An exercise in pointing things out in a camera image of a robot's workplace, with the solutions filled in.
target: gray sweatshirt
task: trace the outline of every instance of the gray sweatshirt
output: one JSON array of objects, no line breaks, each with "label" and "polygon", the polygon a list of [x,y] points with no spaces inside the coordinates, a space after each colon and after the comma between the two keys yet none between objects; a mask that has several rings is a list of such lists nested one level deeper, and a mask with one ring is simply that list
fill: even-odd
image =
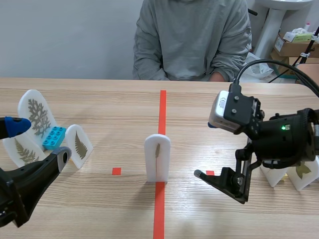
[{"label": "gray sweatshirt", "polygon": [[233,81],[251,48],[245,0],[144,0],[134,79]]}]

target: red tape square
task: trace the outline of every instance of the red tape square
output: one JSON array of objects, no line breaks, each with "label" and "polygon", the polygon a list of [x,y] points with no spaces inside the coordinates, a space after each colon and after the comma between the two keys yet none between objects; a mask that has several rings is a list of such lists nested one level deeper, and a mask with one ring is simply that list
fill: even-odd
[{"label": "red tape square", "polygon": [[113,168],[112,175],[121,175],[122,168]]},{"label": "red tape square", "polygon": [[214,171],[206,171],[206,175],[215,176],[215,172]]}]

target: white wall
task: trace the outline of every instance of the white wall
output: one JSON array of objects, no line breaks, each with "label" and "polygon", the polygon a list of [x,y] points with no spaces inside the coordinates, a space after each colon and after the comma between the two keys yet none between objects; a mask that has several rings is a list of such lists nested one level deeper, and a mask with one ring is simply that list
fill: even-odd
[{"label": "white wall", "polygon": [[131,79],[143,0],[0,0],[0,76]]}]

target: black mount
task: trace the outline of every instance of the black mount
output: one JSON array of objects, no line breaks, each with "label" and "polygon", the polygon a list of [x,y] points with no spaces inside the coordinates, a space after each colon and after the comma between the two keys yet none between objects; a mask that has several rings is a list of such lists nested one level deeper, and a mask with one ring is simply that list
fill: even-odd
[{"label": "black mount", "polygon": [[[231,84],[224,119],[239,125],[234,134],[245,133],[248,143],[235,153],[236,171],[224,167],[220,176],[208,176],[200,170],[194,172],[196,177],[241,204],[248,201],[254,169],[262,164],[271,169],[298,166],[301,161],[314,161],[319,152],[319,122],[315,111],[304,109],[287,116],[276,114],[269,121],[263,121],[265,114],[260,106],[258,99],[242,95],[241,87]],[[253,153],[257,161],[251,163]]]}]

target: tissue box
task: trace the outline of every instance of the tissue box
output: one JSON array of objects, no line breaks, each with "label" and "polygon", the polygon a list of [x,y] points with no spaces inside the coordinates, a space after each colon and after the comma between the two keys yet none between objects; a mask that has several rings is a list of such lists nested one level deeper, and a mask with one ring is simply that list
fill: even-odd
[{"label": "tissue box", "polygon": [[311,41],[312,33],[303,33],[303,34],[296,34],[292,32],[286,32],[284,39],[288,42],[303,42],[303,41]]}]

